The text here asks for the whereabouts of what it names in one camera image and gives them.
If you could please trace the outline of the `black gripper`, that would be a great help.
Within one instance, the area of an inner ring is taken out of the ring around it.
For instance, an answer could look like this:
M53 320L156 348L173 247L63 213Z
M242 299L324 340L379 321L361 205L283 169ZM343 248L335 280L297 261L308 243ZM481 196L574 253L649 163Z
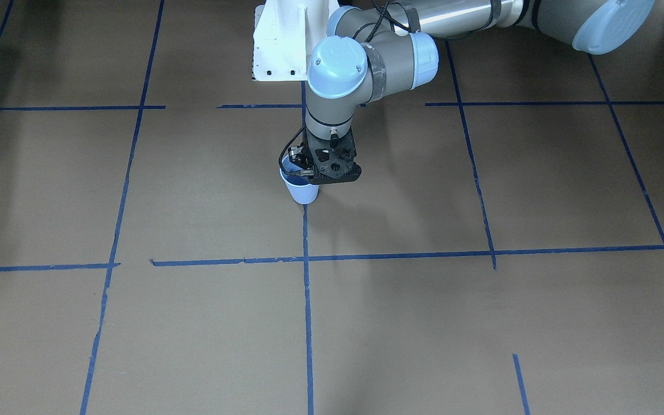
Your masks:
M304 171L316 171L316 173L332 173L330 168L331 135L327 134L317 137L309 128L302 128L302 153L300 167Z

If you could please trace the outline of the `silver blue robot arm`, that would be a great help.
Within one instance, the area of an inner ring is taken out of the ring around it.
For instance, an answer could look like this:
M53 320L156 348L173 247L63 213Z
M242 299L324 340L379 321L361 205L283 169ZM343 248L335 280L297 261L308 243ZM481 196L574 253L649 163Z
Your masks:
M490 27L529 27L601 55L638 31L653 1L398 1L369 10L340 7L308 64L301 145L285 150L293 175L313 184L351 182L356 107L432 81L435 39L458 39Z

